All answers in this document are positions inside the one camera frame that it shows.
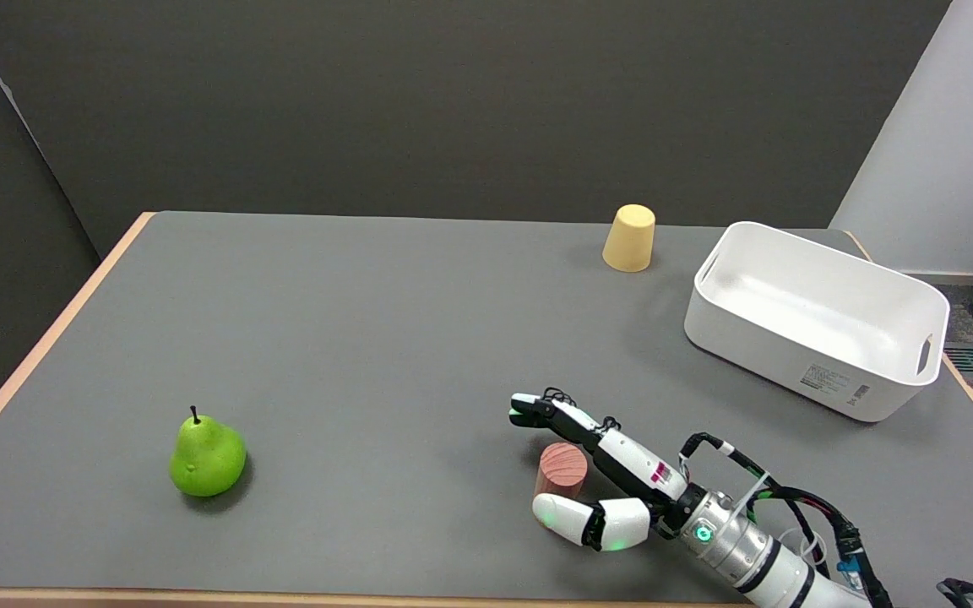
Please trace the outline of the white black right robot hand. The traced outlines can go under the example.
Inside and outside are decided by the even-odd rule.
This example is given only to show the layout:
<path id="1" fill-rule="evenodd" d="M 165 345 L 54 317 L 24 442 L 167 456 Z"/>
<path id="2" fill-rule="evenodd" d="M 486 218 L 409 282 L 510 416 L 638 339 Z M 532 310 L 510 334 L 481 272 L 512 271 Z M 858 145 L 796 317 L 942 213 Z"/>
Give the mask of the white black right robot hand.
<path id="1" fill-rule="evenodd" d="M 675 538 L 706 497 L 705 489 L 622 432 L 617 420 L 592 419 L 555 388 L 543 395 L 514 393 L 508 415 L 514 425 L 546 428 L 575 443 L 625 493 L 595 502 L 550 492 L 533 497 L 537 522 L 577 546 L 621 551 L 644 543 L 651 532 Z"/>

